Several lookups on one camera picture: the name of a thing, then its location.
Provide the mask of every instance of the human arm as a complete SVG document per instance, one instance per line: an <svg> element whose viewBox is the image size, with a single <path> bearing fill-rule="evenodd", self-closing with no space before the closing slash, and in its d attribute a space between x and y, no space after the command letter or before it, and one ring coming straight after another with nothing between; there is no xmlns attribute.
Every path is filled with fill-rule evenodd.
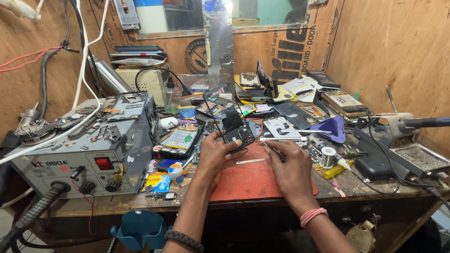
<svg viewBox="0 0 450 253"><path fill-rule="evenodd" d="M189 189L172 228L172 230L183 233L197 242L202 240L209 198L212 190L219 182L223 164L244 155L248 151L248 149L243 149L230 154L230 151L237 149L242 144L241 140L224 144L223 141L216 142L219 137L220 133L215 131L202 140L197 171L189 184ZM169 252L190 253L195 251L188 246L168 240L163 253Z"/></svg>
<svg viewBox="0 0 450 253"><path fill-rule="evenodd" d="M272 161L277 186L295 214L300 218L304 213L320 208L312 194L311 156L293 141L266 141L266 144L286 155L286 162L282 163L274 150L265 149ZM358 252L324 214L316 215L305 228L322 253Z"/></svg>

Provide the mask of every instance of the blue plastic container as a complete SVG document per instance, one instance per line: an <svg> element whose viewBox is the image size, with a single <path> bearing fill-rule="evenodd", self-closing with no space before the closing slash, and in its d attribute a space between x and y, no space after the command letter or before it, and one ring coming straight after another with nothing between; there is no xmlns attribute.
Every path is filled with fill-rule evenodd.
<svg viewBox="0 0 450 253"><path fill-rule="evenodd" d="M166 244L164 235L168 228L161 215L147 210L133 210L122 216L120 228L112 226L111 234L131 251L144 248L161 249Z"/></svg>

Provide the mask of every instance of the wooden table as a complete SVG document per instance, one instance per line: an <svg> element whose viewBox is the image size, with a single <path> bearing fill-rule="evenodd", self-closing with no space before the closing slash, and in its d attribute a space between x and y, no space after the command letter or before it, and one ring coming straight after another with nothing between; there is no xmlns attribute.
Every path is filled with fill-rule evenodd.
<svg viewBox="0 0 450 253"><path fill-rule="evenodd" d="M168 225L172 225L176 218L176 212L183 203L189 183L197 170L197 166L193 164L189 164L187 167L190 169L185 175L184 181L179 185L170 186L169 190L177 193L175 200L146 198L147 194L96 197L95 217L92 221L92 226L95 227L94 231L100 231L98 235L100 237L108 236L112 225L120 226L121 215L135 209L158 212L165 218ZM382 219L379 221L378 229L374 232L378 241L374 252L395 252L441 205L424 190L408 185L400 186L399 191L395 194L379 194L364 185L349 171L343 171L329 180L345 190L341 194L337 188L321 177L322 174L323 170L312 171L312 179L319 190L316 199L322 207L328 210L330 219L337 226L345 230L345 224L341 221L343 217L350 217L355 223L361 223L372 213L381 215ZM373 185L386 192L393 191L396 186L393 181L379 181ZM450 194L448 190L441 190L441 192L444 195ZM361 210L363 206L372 206L372 208L370 212L363 212ZM60 200L52 206L49 213L45 214L46 218L43 220L46 221L46 224L41 229L52 227L54 233L54 231L58 231L59 227L61 230L65 230L66 237L70 238L71 233L67 231L67 226L74 224L74 233L78 229L79 232L89 236L85 230L90 214L91 205L83 198ZM267 225L258 227L258 219L262 219L258 214L264 217ZM254 227L255 230L264 228L270 230L300 229L297 223L299 223L298 218L293 215L283 198L210 202L205 233L207 231L216 233L218 230L225 233L239 226L244 227L241 229ZM47 235L43 233L41 236L50 236L51 238L54 236L51 235L53 233Z"/></svg>

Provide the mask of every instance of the screwdriver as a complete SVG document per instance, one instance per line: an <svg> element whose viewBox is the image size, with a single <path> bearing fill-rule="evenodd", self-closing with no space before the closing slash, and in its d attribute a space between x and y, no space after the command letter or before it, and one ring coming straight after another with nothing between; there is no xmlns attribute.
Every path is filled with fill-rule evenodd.
<svg viewBox="0 0 450 253"><path fill-rule="evenodd" d="M353 163L354 163L353 160L347 161L348 166L351 166ZM341 165L334 166L333 168L331 168L331 169L329 169L329 170L324 172L324 177L326 179L330 179L333 176L337 175L338 173L340 173L340 172L342 172L344 170L345 170L345 168L342 167Z"/></svg>

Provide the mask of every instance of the solder wire spool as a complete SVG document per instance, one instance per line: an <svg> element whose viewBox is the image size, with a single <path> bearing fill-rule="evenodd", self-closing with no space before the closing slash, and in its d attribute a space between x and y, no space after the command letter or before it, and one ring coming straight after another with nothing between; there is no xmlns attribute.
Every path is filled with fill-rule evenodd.
<svg viewBox="0 0 450 253"><path fill-rule="evenodd" d="M336 150L330 147L324 147L321 152L322 160L320 161L320 165L325 169L331 169L333 167L333 157L336 154Z"/></svg>

